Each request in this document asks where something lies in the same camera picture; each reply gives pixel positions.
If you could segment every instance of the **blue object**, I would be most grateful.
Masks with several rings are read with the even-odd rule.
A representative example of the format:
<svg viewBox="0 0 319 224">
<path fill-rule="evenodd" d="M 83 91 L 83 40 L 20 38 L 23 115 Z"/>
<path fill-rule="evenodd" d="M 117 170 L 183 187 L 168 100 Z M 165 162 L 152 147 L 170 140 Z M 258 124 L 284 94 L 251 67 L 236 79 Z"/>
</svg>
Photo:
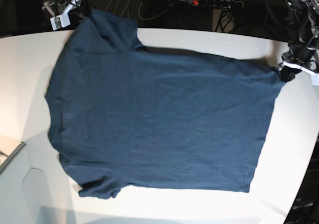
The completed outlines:
<svg viewBox="0 0 319 224">
<path fill-rule="evenodd" d="M 151 52 L 135 21 L 93 10 L 53 70 L 49 139 L 82 197 L 128 185 L 248 192 L 283 85 L 270 67 Z"/>
</svg>

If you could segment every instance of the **dark floor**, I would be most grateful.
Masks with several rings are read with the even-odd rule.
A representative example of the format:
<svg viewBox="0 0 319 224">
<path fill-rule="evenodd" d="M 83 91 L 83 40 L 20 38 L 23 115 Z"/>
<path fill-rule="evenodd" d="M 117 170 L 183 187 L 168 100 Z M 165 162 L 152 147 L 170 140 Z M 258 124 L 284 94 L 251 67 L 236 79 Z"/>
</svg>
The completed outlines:
<svg viewBox="0 0 319 224">
<path fill-rule="evenodd" d="M 220 9 L 201 6 L 189 6 L 187 2 L 180 0 L 87 0 L 90 7 L 105 10 L 117 16 L 136 19 L 139 27 L 190 29 L 202 31 L 222 31 L 215 29 L 219 19 Z M 244 3 L 244 8 L 232 8 L 228 11 L 231 21 L 223 20 L 227 24 L 224 32 L 269 38 L 273 40 L 289 41 L 287 31 L 276 27 L 271 19 L 266 16 L 263 0 L 238 0 Z M 285 0 L 269 0 L 275 5 L 275 10 L 280 16 L 287 16 L 288 10 Z M 168 12 L 151 20 L 142 20 L 138 16 L 138 10 L 142 18 L 158 16 L 168 9 Z M 51 30 L 49 24 L 50 15 L 41 9 L 41 0 L 0 0 L 0 36 L 28 34 Z M 78 24 L 78 18 L 72 17 L 72 26 L 66 29 L 74 29 Z"/>
</svg>

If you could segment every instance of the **shirt sleeve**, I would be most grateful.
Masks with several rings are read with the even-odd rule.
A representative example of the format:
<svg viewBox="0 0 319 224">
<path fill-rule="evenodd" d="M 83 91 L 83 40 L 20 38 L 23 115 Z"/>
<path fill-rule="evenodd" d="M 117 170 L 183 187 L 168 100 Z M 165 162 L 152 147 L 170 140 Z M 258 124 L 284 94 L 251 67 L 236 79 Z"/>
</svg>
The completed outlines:
<svg viewBox="0 0 319 224">
<path fill-rule="evenodd" d="M 95 9 L 74 30 L 66 45 L 91 53 L 123 52 L 142 46 L 135 20 Z"/>
<path fill-rule="evenodd" d="M 101 199 L 115 198 L 120 192 L 121 185 L 116 177 L 112 177 L 107 170 L 99 167 L 90 167 L 90 163 L 70 162 L 59 155 L 64 171 L 82 188 L 80 197 L 97 197 Z"/>
</svg>

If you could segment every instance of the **electronic device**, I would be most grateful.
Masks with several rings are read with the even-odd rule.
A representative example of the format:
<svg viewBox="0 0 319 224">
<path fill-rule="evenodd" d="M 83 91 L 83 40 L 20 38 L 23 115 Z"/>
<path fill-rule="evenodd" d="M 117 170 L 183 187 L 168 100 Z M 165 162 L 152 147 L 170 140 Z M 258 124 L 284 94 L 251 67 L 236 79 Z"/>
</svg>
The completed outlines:
<svg viewBox="0 0 319 224">
<path fill-rule="evenodd" d="M 318 49 L 319 38 L 319 0 L 286 0 L 287 5 L 295 13 L 295 20 L 289 28 L 297 31 L 298 37 L 289 43 L 289 51 L 282 55 L 282 62 L 278 65 L 284 81 L 290 81 L 295 74 L 304 71 L 311 74 L 313 85 L 319 86 L 319 65 L 315 57 Z M 220 0 L 194 0 L 192 5 L 201 3 L 219 3 Z M 232 1 L 225 0 L 227 6 Z M 85 0 L 45 0 L 44 8 L 52 18 L 50 19 L 53 30 L 66 27 L 70 24 L 69 13 L 78 10 L 80 17 L 90 14 L 90 9 Z M 268 0 L 265 0 L 268 15 L 282 29 L 288 29 L 272 13 Z"/>
</svg>

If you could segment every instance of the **white cable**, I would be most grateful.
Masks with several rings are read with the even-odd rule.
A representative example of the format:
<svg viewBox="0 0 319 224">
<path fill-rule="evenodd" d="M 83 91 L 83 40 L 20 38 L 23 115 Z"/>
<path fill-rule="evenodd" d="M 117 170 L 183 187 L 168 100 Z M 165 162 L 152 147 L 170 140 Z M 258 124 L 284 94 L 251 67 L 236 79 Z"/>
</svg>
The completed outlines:
<svg viewBox="0 0 319 224">
<path fill-rule="evenodd" d="M 148 20 L 152 20 L 152 19 L 158 18 L 158 17 L 164 15 L 165 13 L 167 13 L 169 10 L 171 10 L 171 7 L 169 7 L 167 10 L 163 11 L 162 13 L 160 13 L 160 14 L 158 14 L 158 15 L 156 15 L 156 16 L 153 16 L 153 17 L 150 17 L 150 18 L 143 18 L 143 17 L 141 16 L 141 14 L 140 14 L 141 7 L 142 7 L 142 3 L 143 3 L 143 1 L 142 1 L 141 4 L 140 4 L 139 10 L 138 10 L 138 16 L 139 16 L 139 18 L 140 18 L 141 20 L 143 20 L 143 21 L 148 21 Z"/>
<path fill-rule="evenodd" d="M 64 9 L 64 11 L 63 11 L 63 13 L 64 14 L 68 14 L 69 13 L 69 11 L 75 6 L 75 5 L 77 5 L 77 2 L 78 2 L 79 0 L 72 0 L 71 2 L 70 2 L 70 4 L 68 5 L 68 6 L 66 6 L 66 8 Z"/>
<path fill-rule="evenodd" d="M 118 0 L 118 2 L 116 3 L 115 10 L 114 10 L 114 13 L 113 13 L 114 15 L 116 14 L 116 10 L 118 9 L 119 3 L 120 3 L 120 0 Z"/>
<path fill-rule="evenodd" d="M 113 0 L 110 1 L 110 3 L 107 5 L 107 7 L 105 8 L 105 11 L 107 11 L 110 7 L 110 5 L 112 4 Z"/>
<path fill-rule="evenodd" d="M 129 17 L 129 8 L 128 8 L 129 4 L 130 4 L 130 0 L 128 0 L 127 4 L 125 5 L 125 8 L 124 8 L 123 12 L 121 13 L 121 16 L 123 16 L 125 13 L 125 10 L 128 9 L 128 17 Z"/>
</svg>

